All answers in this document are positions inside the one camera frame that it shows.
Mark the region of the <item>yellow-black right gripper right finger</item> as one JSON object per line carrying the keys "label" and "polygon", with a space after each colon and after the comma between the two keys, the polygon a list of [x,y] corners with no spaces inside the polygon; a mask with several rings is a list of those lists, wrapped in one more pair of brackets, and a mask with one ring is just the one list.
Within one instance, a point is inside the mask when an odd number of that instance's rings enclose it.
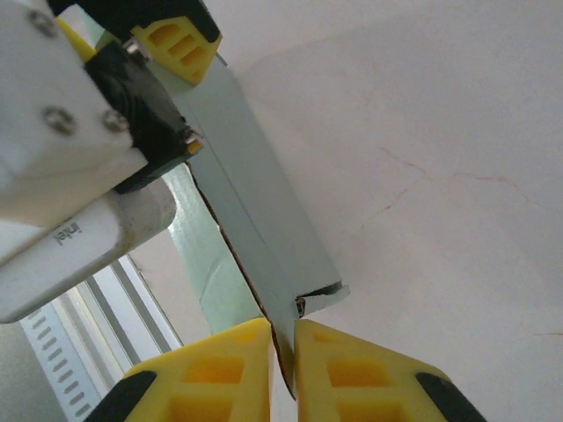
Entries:
{"label": "yellow-black right gripper right finger", "polygon": [[487,422],[437,367],[311,320],[295,381],[298,422]]}

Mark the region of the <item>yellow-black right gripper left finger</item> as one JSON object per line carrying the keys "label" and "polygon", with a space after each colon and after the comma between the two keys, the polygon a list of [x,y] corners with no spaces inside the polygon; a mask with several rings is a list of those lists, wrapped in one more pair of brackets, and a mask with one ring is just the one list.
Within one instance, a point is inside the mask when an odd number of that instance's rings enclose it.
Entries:
{"label": "yellow-black right gripper left finger", "polygon": [[273,356],[254,318],[133,366],[85,422],[270,422]]}

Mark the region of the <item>white paper box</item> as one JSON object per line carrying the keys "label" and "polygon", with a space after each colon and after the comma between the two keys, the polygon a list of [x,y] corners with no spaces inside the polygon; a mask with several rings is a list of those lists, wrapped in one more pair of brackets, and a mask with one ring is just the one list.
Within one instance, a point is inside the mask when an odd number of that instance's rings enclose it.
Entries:
{"label": "white paper box", "polygon": [[215,58],[197,87],[158,64],[150,70],[204,146],[164,176],[177,205],[168,234],[131,258],[176,330],[194,304],[212,332],[266,318],[293,389],[297,320],[340,302],[348,287],[228,65]]}

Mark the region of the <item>long aluminium base rail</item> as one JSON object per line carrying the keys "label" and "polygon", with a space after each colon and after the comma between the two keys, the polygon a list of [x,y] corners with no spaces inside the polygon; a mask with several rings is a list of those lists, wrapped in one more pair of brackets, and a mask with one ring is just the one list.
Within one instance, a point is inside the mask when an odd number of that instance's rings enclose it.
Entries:
{"label": "long aluminium base rail", "polygon": [[134,365],[182,345],[128,255],[53,305],[100,397]]}

